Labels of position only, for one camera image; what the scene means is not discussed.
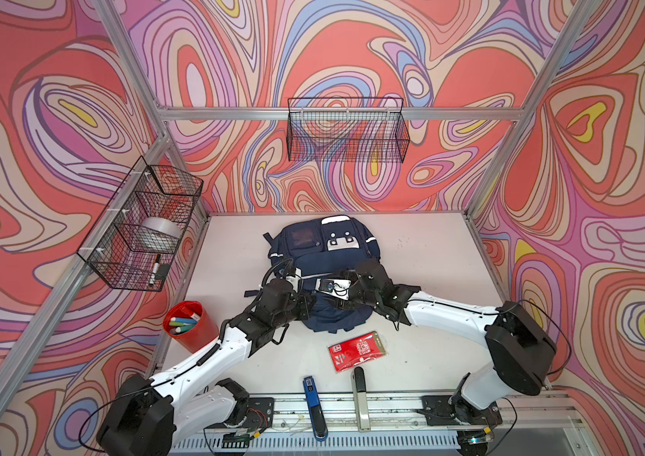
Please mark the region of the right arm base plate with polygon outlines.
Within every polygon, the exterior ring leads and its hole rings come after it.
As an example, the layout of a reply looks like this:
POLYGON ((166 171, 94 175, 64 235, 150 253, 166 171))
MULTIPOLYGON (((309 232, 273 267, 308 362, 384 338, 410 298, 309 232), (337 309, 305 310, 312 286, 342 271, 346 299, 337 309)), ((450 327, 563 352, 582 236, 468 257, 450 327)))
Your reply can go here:
POLYGON ((497 404, 493 403, 484 410, 478 410, 463 399, 453 399, 450 395, 424 395, 422 405, 415 413, 422 415, 430 427, 465 427, 494 429, 503 424, 497 404))

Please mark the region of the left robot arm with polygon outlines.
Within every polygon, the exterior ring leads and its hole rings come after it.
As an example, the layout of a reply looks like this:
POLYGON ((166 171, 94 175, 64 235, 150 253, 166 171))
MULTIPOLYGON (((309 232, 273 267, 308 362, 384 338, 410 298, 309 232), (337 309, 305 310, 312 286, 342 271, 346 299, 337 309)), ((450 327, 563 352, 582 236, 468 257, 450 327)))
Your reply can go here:
POLYGON ((261 414, 250 410, 250 395, 225 372, 265 345, 280 344, 288 325, 307 318, 314 303, 289 261, 269 270, 252 303, 222 323, 218 338, 164 372, 122 384, 96 434, 101 451, 166 455, 210 426, 247 427, 261 414))

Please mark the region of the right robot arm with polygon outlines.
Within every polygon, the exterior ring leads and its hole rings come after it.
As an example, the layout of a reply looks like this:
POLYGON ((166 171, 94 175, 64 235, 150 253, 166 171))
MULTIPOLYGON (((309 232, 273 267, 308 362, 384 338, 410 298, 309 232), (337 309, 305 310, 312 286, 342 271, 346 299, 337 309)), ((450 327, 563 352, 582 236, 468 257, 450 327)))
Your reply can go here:
POLYGON ((479 412, 511 394, 537 396, 557 348, 522 305, 476 306, 437 298, 415 285, 397 284, 377 260, 317 279, 315 291, 345 308, 367 307, 395 325, 426 327, 464 337, 488 350, 490 360, 461 379, 453 408, 479 412))

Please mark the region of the navy blue backpack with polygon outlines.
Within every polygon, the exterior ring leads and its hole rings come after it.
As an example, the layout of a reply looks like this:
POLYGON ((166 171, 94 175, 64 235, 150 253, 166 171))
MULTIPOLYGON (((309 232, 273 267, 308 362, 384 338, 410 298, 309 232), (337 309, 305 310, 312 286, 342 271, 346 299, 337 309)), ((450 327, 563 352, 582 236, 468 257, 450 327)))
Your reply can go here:
POLYGON ((296 222, 278 235, 264 235, 269 244, 270 267, 293 267, 300 272, 303 289, 316 296, 316 304, 307 321, 312 332, 336 334, 364 325, 373 314, 368 308, 356 311, 338 309, 333 299, 316 291, 316 281, 343 270, 354 270, 370 258, 381 259, 377 238, 359 220, 349 216, 331 216, 296 222))

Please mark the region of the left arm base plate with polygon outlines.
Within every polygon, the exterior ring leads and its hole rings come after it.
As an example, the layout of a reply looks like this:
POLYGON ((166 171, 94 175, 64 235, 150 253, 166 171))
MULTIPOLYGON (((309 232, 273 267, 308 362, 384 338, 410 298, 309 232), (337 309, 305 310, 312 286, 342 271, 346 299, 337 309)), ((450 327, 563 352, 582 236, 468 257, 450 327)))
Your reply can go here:
POLYGON ((211 429, 246 429, 260 431, 273 425, 275 399, 271 396, 252 397, 242 415, 234 413, 226 422, 211 425, 211 429))

